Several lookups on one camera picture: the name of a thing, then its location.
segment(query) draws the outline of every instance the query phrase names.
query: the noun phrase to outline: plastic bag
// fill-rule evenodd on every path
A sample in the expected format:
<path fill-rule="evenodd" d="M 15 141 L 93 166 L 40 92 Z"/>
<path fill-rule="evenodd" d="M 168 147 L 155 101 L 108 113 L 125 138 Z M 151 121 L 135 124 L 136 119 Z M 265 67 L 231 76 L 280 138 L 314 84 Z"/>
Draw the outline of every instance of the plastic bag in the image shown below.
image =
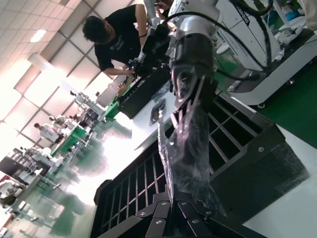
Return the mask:
<path fill-rule="evenodd" d="M 161 87 L 154 95 L 152 96 L 152 99 L 155 103 L 157 103 L 161 97 L 163 97 L 166 93 L 170 90 L 170 80 L 167 81 L 163 87 Z"/>
<path fill-rule="evenodd" d="M 166 108 L 166 99 L 160 99 L 159 102 L 153 107 L 151 111 L 151 118 L 150 118 L 150 125 L 155 124 L 159 120 L 159 114 L 162 113 L 162 115 L 165 112 Z"/>
<path fill-rule="evenodd" d="M 169 139 L 161 115 L 158 128 L 159 154 L 171 202 L 176 185 L 179 191 L 191 193 L 205 207 L 213 207 L 209 183 L 209 120 L 201 105 L 192 106 Z"/>

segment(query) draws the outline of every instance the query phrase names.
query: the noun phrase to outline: man's hand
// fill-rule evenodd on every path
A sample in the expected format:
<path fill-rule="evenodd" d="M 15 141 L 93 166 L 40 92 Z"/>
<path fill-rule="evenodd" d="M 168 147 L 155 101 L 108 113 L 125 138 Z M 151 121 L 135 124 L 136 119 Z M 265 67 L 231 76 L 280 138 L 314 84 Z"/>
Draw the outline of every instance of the man's hand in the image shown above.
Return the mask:
<path fill-rule="evenodd" d="M 125 75 L 125 76 L 127 76 L 129 78 L 134 78 L 134 74 L 135 74 L 135 72 L 132 71 L 132 70 L 124 70 L 123 71 L 123 75 Z"/>

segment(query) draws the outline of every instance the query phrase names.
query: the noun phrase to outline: caster wheel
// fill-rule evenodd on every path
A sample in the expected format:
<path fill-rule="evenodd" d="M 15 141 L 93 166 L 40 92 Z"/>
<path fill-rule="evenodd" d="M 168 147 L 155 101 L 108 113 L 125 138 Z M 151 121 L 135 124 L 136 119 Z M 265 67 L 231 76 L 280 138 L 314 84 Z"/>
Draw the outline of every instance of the caster wheel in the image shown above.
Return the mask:
<path fill-rule="evenodd" d="M 258 108 L 259 108 L 259 109 L 265 108 L 265 104 L 264 104 L 264 103 L 258 104 Z"/>
<path fill-rule="evenodd" d="M 292 78 L 286 82 L 286 84 L 287 84 L 288 86 L 292 86 L 292 85 L 294 85 L 294 83 L 295 83 L 295 80 L 292 79 Z"/>

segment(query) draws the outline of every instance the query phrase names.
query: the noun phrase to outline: man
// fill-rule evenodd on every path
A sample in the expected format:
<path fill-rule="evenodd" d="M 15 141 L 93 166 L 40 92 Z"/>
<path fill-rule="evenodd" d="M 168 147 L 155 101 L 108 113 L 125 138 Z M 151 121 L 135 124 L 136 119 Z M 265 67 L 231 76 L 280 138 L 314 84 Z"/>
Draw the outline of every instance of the man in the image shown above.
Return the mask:
<path fill-rule="evenodd" d="M 161 20 L 165 20 L 168 17 L 170 7 L 172 6 L 174 0 L 156 0 L 155 9 Z"/>
<path fill-rule="evenodd" d="M 58 130 L 53 125 L 40 125 L 38 123 L 35 123 L 34 127 L 40 131 L 40 137 L 46 138 L 55 144 L 60 143 L 60 141 L 64 138 L 64 135 L 59 134 Z"/>
<path fill-rule="evenodd" d="M 95 54 L 101 71 L 108 75 L 133 77 L 134 72 L 114 68 L 111 60 L 128 64 L 137 57 L 147 36 L 147 15 L 142 4 L 112 13 L 105 19 L 90 16 L 83 27 L 84 37 L 95 43 Z"/>

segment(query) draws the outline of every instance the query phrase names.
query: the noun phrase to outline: man's arm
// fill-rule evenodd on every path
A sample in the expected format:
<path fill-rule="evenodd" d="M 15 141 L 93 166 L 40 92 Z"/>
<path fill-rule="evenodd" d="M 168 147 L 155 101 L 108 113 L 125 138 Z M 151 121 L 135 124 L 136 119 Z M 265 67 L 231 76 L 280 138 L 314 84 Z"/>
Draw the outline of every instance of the man's arm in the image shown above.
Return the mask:
<path fill-rule="evenodd" d="M 145 7 L 143 4 L 136 4 L 135 6 L 135 18 L 137 19 L 140 44 L 144 45 L 147 34 L 147 14 L 145 12 Z"/>
<path fill-rule="evenodd" d="M 107 68 L 104 71 L 105 74 L 108 75 L 125 75 L 127 77 L 134 77 L 134 71 L 131 70 L 121 70 L 121 69 L 116 69 L 116 68 Z"/>

